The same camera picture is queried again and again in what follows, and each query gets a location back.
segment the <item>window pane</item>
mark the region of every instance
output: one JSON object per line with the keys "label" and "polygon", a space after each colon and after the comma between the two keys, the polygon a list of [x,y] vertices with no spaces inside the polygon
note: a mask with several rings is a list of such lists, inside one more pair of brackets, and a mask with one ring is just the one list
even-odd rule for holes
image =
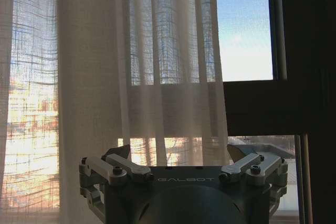
{"label": "window pane", "polygon": [[[229,144],[273,144],[295,155],[294,136],[230,136]],[[278,210],[272,216],[271,224],[299,224],[298,187],[296,159],[286,159],[288,163],[287,193],[280,199]]]}
{"label": "window pane", "polygon": [[271,80],[268,0],[217,0],[223,81]]}

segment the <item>bolt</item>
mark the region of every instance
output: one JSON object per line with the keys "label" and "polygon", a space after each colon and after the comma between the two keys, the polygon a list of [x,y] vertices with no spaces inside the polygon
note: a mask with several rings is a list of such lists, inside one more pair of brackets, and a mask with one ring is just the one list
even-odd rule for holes
{"label": "bolt", "polygon": [[83,158],[82,158],[82,160],[81,160],[82,165],[85,164],[86,159],[87,159],[86,157],[83,157]]}
{"label": "bolt", "polygon": [[223,184],[229,182],[230,178],[229,178],[229,175],[227,173],[221,173],[219,176],[219,181]]}
{"label": "bolt", "polygon": [[113,168],[113,174],[114,175],[120,175],[120,174],[122,174],[122,169],[119,166],[115,166]]}
{"label": "bolt", "polygon": [[254,175],[260,174],[261,169],[259,165],[251,165],[251,173]]}

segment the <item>sheer curtain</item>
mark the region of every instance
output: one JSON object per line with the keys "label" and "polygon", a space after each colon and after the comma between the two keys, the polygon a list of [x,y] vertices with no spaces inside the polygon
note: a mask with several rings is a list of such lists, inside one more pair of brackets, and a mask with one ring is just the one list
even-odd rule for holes
{"label": "sheer curtain", "polygon": [[0,0],[0,59],[1,223],[99,223],[78,163],[114,146],[227,162],[216,0]]}

